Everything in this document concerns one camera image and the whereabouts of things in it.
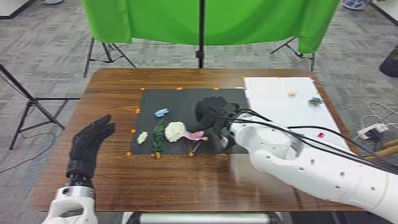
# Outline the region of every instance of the black cable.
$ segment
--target black cable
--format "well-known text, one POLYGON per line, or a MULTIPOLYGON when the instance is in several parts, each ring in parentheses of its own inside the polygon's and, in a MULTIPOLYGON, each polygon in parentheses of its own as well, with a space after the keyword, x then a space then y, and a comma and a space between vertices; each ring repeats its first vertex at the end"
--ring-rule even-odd
POLYGON ((359 144, 357 142, 354 142, 350 140, 350 138, 345 137, 345 135, 341 135, 332 129, 325 128, 325 127, 320 127, 320 126, 292 126, 288 127, 288 129, 302 129, 302 128, 313 128, 313 129, 320 129, 324 131, 329 131, 332 134, 336 134, 363 150, 364 152, 375 156, 375 158, 384 161, 388 164, 391 164, 393 166, 398 166, 382 156, 379 156, 359 144))
POLYGON ((308 138, 306 136, 302 136, 300 134, 297 134, 295 132, 288 131, 285 128, 281 128, 279 126, 258 122, 258 121, 251 121, 251 120, 242 120, 242 119, 231 119, 226 118, 229 121, 240 121, 238 123, 254 123, 254 124, 261 124, 265 126, 269 126, 270 128, 277 129, 279 131, 286 132, 297 139, 299 141, 308 144, 313 148, 316 148, 318 150, 322 150, 324 152, 334 154, 336 156, 341 156, 343 158, 354 160, 356 162, 363 163, 364 165, 372 166, 373 168, 398 174, 398 171, 395 169, 391 169, 389 166, 386 166, 384 164, 364 160, 363 158, 359 158, 354 154, 350 154, 347 151, 343 151, 341 149, 338 149, 336 147, 332 147, 331 145, 327 145, 325 143, 322 143, 320 141, 316 141, 315 139, 308 138), (332 148, 336 151, 340 151, 340 153, 332 152, 331 150, 320 148, 318 146, 315 146, 304 139, 315 141, 318 144, 325 145, 329 148, 332 148))
POLYGON ((52 149, 54 143, 55 143, 55 140, 57 140, 57 135, 54 133, 50 133, 50 132, 48 133, 41 133, 41 134, 32 135, 29 137, 25 135, 22 135, 22 136, 23 136, 25 139, 29 139, 29 138, 34 138, 34 137, 38 137, 41 135, 52 135, 54 136, 48 148, 41 151, 41 153, 30 159, 23 160, 14 166, 11 166, 6 170, 2 170, 0 174, 6 173, 9 170, 13 170, 18 166, 22 166, 29 161, 36 160, 39 158, 39 156, 45 154, 45 152, 52 149))

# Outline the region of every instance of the white paper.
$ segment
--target white paper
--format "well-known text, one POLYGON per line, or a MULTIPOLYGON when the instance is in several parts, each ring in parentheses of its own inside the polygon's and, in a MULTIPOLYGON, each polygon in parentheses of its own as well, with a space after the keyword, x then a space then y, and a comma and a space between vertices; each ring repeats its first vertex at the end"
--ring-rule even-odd
MULTIPOLYGON (((313 97, 322 98, 322 96, 308 77, 251 77, 245 78, 245 87, 251 109, 277 124, 322 126, 340 132, 325 104, 318 106, 309 104, 313 97)), ((322 132, 325 134, 324 140, 350 150, 345 140, 331 132, 318 129, 295 129, 295 132, 311 136, 318 136, 322 132)))

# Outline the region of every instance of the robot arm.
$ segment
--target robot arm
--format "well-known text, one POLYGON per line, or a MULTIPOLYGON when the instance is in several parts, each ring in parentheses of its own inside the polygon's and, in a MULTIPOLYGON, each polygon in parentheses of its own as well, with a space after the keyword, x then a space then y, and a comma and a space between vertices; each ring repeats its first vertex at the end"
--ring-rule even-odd
MULTIPOLYGON (((320 151, 286 132, 270 127, 288 130, 281 125, 253 114, 238 113, 237 106, 231 111, 226 101, 217 99, 217 106, 212 104, 213 98, 205 101, 197 105, 201 127, 217 127, 215 132, 221 135, 228 130, 229 138, 249 151, 256 169, 270 173, 309 195, 363 208, 398 223, 398 175, 320 151), (201 118, 206 116, 213 116, 213 120, 208 118, 205 121, 201 118), (233 119, 245 120, 247 123, 233 123, 233 119)), ((306 137, 350 152, 320 138, 306 137)))
POLYGON ((96 155, 100 145, 114 134, 116 125, 109 124, 110 115, 84 128, 73 138, 66 177, 70 182, 57 191, 50 212, 43 224, 96 224, 94 185, 91 179, 96 170, 96 155), (62 214, 82 210, 82 214, 62 218, 62 214))

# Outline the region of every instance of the wooden table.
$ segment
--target wooden table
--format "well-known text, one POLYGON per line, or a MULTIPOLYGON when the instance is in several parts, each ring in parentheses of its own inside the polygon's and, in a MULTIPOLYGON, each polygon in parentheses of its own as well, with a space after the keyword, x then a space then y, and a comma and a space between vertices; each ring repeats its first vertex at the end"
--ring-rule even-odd
POLYGON ((141 106, 141 88, 237 88, 244 76, 313 77, 331 114, 348 134, 315 74, 286 69, 101 69, 91 79, 46 171, 38 182, 32 203, 48 210, 55 191, 68 179, 71 138, 89 123, 114 116, 117 131, 98 156, 96 211, 356 211, 327 202, 267 173, 254 170, 247 155, 126 156, 141 106))

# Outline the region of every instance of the black cloth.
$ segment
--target black cloth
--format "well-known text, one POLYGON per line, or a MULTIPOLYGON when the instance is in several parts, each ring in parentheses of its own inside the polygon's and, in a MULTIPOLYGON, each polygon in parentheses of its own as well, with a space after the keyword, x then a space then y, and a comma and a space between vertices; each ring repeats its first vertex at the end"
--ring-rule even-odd
MULTIPOLYGON (((153 128, 157 122, 162 118, 155 117, 155 112, 167 108, 169 114, 164 117, 165 126, 171 122, 183 122, 187 130, 192 130, 197 126, 196 119, 196 105, 197 102, 203 101, 206 97, 224 97, 229 103, 238 103, 242 108, 249 108, 247 106, 247 98, 245 92, 242 89, 187 89, 187 90, 173 90, 173 89, 151 89, 144 90, 142 93, 142 102, 141 102, 141 114, 135 123, 135 134, 132 139, 132 153, 133 154, 151 154, 153 150, 153 128), (148 140, 139 145, 137 137, 142 132, 148 132, 148 140)), ((224 153, 224 148, 221 146, 221 139, 210 129, 205 135, 210 140, 201 142, 201 146, 197 148, 197 154, 221 154, 224 153)), ((162 154, 187 154, 189 150, 194 148, 197 143, 194 143, 189 139, 181 138, 178 142, 164 142, 164 152, 162 154)), ((247 153, 247 150, 235 146, 231 153, 247 153)))

